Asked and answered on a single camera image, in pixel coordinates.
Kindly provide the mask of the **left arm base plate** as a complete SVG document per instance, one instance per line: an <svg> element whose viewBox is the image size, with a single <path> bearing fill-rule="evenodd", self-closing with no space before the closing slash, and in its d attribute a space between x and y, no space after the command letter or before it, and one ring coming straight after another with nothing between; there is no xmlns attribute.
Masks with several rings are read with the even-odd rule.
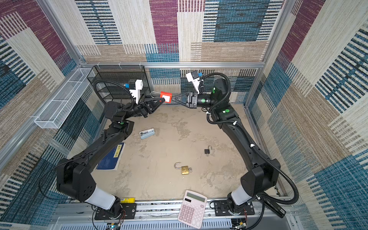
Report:
<svg viewBox="0 0 368 230"><path fill-rule="evenodd" d="M120 203L119 207L111 207L109 210L97 208L94 220L124 220L134 219L136 215L136 203Z"/></svg>

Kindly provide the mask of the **red padlock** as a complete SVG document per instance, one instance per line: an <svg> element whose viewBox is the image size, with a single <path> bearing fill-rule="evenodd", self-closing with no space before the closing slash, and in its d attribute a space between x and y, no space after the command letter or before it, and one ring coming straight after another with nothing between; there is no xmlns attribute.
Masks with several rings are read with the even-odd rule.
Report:
<svg viewBox="0 0 368 230"><path fill-rule="evenodd" d="M171 103L172 102L172 97L173 94L172 93L168 93L168 92L151 92L150 93L151 97L160 97L160 98L164 98L165 99L165 103Z"/></svg>

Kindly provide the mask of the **brass padlock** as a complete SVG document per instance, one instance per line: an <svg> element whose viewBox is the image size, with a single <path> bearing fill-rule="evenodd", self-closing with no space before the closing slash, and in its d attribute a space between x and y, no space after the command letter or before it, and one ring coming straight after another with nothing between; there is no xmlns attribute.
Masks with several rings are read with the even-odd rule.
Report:
<svg viewBox="0 0 368 230"><path fill-rule="evenodd" d="M188 166L181 166L181 162L176 162L174 168L181 171L182 175L188 175L192 172L192 168Z"/></svg>

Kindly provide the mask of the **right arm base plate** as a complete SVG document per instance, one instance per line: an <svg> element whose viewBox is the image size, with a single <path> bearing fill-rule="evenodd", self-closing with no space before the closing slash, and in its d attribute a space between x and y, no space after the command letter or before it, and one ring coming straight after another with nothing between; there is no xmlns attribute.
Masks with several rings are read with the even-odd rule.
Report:
<svg viewBox="0 0 368 230"><path fill-rule="evenodd" d="M213 200L209 203L209 207L215 211L216 216L245 216L254 215L255 210L253 204L245 203L231 211L226 200Z"/></svg>

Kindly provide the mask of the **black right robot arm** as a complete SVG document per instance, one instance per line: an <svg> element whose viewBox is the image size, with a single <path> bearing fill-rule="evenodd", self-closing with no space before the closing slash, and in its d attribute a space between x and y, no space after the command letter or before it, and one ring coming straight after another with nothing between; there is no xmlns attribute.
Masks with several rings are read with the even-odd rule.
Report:
<svg viewBox="0 0 368 230"><path fill-rule="evenodd" d="M186 74L186 79L195 91L179 94L172 100L191 109L206 108L207 122L217 125L230 138L247 168L247 173L241 177L240 186L228 194L229 213L237 215L245 205L258 200L279 217L284 217L286 212L281 205L295 204L299 199L298 189L281 170L279 161L270 159L243 126L238 113L230 104L229 77L218 72L204 76L193 71ZM290 200L274 198L266 193L266 190L276 185L279 176L291 185L294 196Z"/></svg>

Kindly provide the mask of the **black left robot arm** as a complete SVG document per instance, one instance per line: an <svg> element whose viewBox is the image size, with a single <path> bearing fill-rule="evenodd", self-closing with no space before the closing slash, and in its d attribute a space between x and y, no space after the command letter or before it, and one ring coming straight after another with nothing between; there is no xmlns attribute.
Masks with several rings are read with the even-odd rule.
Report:
<svg viewBox="0 0 368 230"><path fill-rule="evenodd" d="M102 131L101 136L89 147L73 156L71 159L63 158L58 165L45 173L56 172L56 188L67 195L69 199L94 205L110 213L118 214L122 207L120 199L100 189L92 171L100 161L108 155L118 144L126 140L132 133L134 122L130 117L147 117L153 114L164 102L164 98L146 97L140 91L143 83L137 80L135 83L121 85L112 80L95 80L94 91L100 83L109 83L118 87L122 93L127 93L131 102L109 101L104 105L104 116L111 121L108 129Z"/></svg>

